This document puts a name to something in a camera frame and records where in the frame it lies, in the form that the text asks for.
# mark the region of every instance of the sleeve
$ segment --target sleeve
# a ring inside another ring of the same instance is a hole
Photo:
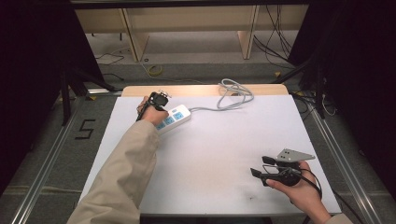
[[[339,214],[330,218],[326,224],[352,224],[349,218],[344,214]]]
[[[154,125],[145,120],[133,124],[67,223],[138,224],[138,207],[154,170],[158,145],[159,135]]]

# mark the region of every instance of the fingers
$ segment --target fingers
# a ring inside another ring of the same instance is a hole
[[[142,102],[140,103],[140,105],[136,108],[137,113],[139,114],[140,111],[142,111],[143,105],[145,105],[146,101],[149,99],[148,96],[143,97]]]
[[[281,191],[281,192],[283,192],[285,194],[288,194],[288,192],[289,192],[289,188],[290,187],[288,187],[288,186],[286,186],[286,185],[284,185],[284,184],[282,184],[282,183],[280,183],[280,182],[278,182],[276,180],[266,179],[265,183],[267,183],[267,185],[269,187],[271,187],[273,189],[277,189],[277,190],[279,190],[279,191]]]
[[[309,170],[309,171],[311,170],[308,162],[306,162],[306,161],[299,161],[299,165],[300,165],[300,169],[305,169],[305,170]]]

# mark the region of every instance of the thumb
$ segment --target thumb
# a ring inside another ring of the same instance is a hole
[[[283,193],[286,193],[288,191],[288,186],[280,183],[279,181],[273,180],[273,179],[266,179],[265,183],[273,189],[277,189]]]

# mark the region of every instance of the white table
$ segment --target white table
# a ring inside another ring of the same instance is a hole
[[[81,198],[106,158],[136,119],[141,97],[121,97],[92,166]],[[173,97],[167,109],[215,107],[218,96]],[[226,98],[224,104],[238,97]],[[283,193],[266,188],[251,175],[262,156],[283,148],[317,156],[289,95],[256,96],[240,109],[196,111],[191,120],[161,136],[157,165],[140,205],[146,216],[285,216],[302,212]],[[323,189],[330,213],[340,213],[319,160],[308,161]]]

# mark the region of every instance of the black device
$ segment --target black device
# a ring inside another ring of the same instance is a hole
[[[145,114],[145,111],[149,106],[154,106],[156,110],[159,111],[164,111],[163,106],[165,106],[168,103],[168,93],[164,91],[160,91],[160,93],[157,92],[152,92],[151,95],[148,97],[148,100],[141,106],[143,106],[140,111],[139,111],[139,106],[137,109],[139,111],[139,115],[137,116],[136,121],[139,121],[142,119],[143,115]]]
[[[264,169],[266,166],[276,167],[279,171],[278,174],[270,174],[268,172],[263,174],[253,168],[250,168],[250,171],[254,177],[262,181],[265,187],[268,186],[265,182],[267,179],[279,181],[287,186],[294,186],[300,181],[302,176],[298,161],[312,160],[314,158],[312,155],[285,148],[279,153],[276,159],[267,156],[262,157],[262,162],[268,164],[264,164],[262,167]]]

